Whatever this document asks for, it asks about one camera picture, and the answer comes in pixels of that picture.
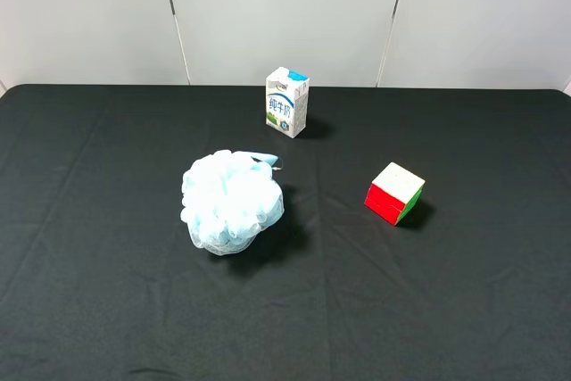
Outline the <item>colourful puzzle cube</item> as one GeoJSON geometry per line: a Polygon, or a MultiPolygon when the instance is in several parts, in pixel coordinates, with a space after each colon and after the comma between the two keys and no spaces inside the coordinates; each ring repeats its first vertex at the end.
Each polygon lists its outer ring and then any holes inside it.
{"type": "Polygon", "coordinates": [[[396,226],[414,207],[425,180],[390,162],[371,182],[364,205],[396,226]]]}

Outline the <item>light blue bath loofah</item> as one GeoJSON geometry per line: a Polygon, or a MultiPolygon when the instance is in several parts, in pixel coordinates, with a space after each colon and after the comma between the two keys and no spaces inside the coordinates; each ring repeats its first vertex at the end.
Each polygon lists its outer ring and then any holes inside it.
{"type": "Polygon", "coordinates": [[[269,153],[219,150],[193,162],[182,176],[181,220],[193,245],[214,255],[240,253],[285,212],[273,173],[282,160],[269,153]]]}

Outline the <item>white blue milk carton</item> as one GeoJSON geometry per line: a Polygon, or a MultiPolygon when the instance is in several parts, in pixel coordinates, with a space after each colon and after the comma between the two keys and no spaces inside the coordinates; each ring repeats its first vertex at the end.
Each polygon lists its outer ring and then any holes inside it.
{"type": "Polygon", "coordinates": [[[310,79],[279,67],[266,79],[266,124],[290,138],[306,127],[310,79]]]}

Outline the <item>black tablecloth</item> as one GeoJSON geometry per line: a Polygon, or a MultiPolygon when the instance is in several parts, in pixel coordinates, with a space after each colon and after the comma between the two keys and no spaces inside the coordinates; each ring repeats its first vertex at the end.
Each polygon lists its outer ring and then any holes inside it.
{"type": "Polygon", "coordinates": [[[23,85],[1,99],[4,380],[567,380],[570,99],[314,87],[296,138],[260,87],[23,85]],[[273,153],[285,214],[193,246],[192,162],[273,153]],[[425,180],[396,226],[390,163],[425,180]]]}

